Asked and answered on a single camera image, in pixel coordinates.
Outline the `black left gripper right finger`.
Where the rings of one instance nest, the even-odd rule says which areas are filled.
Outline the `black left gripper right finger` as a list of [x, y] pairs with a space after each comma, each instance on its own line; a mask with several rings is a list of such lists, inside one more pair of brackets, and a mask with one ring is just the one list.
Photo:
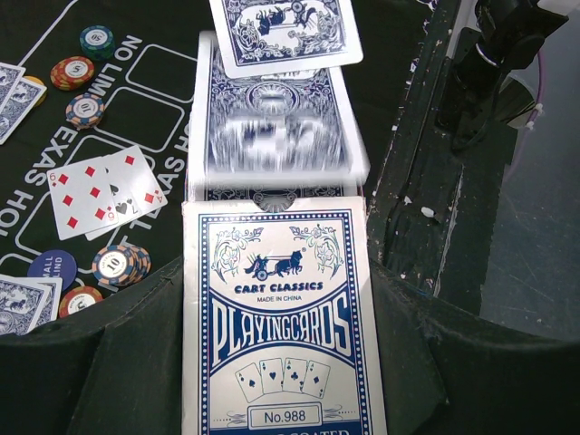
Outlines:
[[390, 434], [576, 434], [579, 344], [493, 324], [370, 263]]

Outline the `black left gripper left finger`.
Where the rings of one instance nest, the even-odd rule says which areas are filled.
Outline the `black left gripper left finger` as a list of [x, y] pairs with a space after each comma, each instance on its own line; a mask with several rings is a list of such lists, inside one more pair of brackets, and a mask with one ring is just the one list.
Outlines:
[[183, 260], [1, 338], [4, 434], [179, 434]]

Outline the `orange chips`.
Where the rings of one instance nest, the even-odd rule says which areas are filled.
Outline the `orange chips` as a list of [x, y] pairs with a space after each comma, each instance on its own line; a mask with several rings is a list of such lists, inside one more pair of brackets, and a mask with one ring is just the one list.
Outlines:
[[62, 91], [75, 90], [94, 75], [93, 62], [83, 56], [72, 56], [58, 62], [50, 72], [51, 83]]
[[66, 293], [58, 308], [58, 317], [64, 318], [68, 315], [99, 303], [103, 300], [102, 294], [90, 286], [78, 286]]

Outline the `pink chips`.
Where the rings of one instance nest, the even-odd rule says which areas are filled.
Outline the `pink chips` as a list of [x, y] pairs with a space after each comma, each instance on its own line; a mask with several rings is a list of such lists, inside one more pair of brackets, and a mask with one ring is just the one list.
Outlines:
[[92, 93], [74, 97], [66, 107], [65, 119], [77, 130], [95, 127], [103, 118], [105, 105], [102, 99]]
[[92, 273], [102, 284], [127, 286], [146, 277], [152, 262], [149, 252], [139, 246], [110, 245], [92, 260]]

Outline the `dealt card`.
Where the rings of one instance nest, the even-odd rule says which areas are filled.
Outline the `dealt card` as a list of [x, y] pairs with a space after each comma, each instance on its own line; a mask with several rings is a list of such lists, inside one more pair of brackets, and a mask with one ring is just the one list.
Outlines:
[[60, 277], [1, 275], [1, 335], [30, 333], [57, 318]]

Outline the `blue small blind button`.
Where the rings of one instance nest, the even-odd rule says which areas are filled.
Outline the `blue small blind button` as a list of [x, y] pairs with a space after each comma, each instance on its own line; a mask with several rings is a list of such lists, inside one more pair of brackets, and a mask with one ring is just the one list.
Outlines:
[[60, 277], [62, 290], [68, 289], [76, 279], [77, 264], [72, 254], [61, 249], [44, 251], [29, 266], [28, 277]]

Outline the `blue playing card deck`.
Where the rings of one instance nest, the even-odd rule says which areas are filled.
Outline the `blue playing card deck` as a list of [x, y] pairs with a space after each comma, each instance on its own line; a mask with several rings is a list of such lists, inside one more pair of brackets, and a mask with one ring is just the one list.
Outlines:
[[[338, 69], [229, 78], [199, 37], [190, 180], [320, 183], [360, 142]], [[387, 430], [361, 197], [191, 201], [184, 224], [185, 434]]]

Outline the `dealt cards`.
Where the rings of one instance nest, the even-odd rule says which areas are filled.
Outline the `dealt cards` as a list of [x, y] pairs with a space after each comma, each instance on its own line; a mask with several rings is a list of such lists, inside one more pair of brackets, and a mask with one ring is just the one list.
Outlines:
[[22, 66], [1, 63], [2, 145], [46, 93], [46, 86], [26, 80], [24, 73]]

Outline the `yellow big blind button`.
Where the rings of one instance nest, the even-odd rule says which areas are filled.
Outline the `yellow big blind button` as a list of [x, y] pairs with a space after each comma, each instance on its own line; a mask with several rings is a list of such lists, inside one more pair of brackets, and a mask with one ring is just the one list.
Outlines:
[[30, 81], [30, 82], [34, 82], [34, 83], [36, 83], [38, 85], [42, 85], [42, 86], [45, 87], [44, 82], [41, 79], [37, 78], [37, 77], [31, 76], [31, 75], [26, 75], [26, 76], [24, 76], [24, 78], [26, 80]]

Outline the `green chip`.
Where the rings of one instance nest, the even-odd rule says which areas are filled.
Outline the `green chip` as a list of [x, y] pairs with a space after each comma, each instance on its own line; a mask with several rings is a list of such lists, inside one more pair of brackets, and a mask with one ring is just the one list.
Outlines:
[[93, 61], [105, 61], [114, 55], [116, 44], [113, 32], [103, 25], [83, 29], [79, 36], [82, 52]]

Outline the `card drawn from deck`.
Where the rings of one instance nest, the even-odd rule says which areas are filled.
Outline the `card drawn from deck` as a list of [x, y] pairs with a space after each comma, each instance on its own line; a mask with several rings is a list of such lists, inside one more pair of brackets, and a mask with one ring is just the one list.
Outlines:
[[363, 49], [349, 1], [211, 1], [232, 78], [359, 63]]

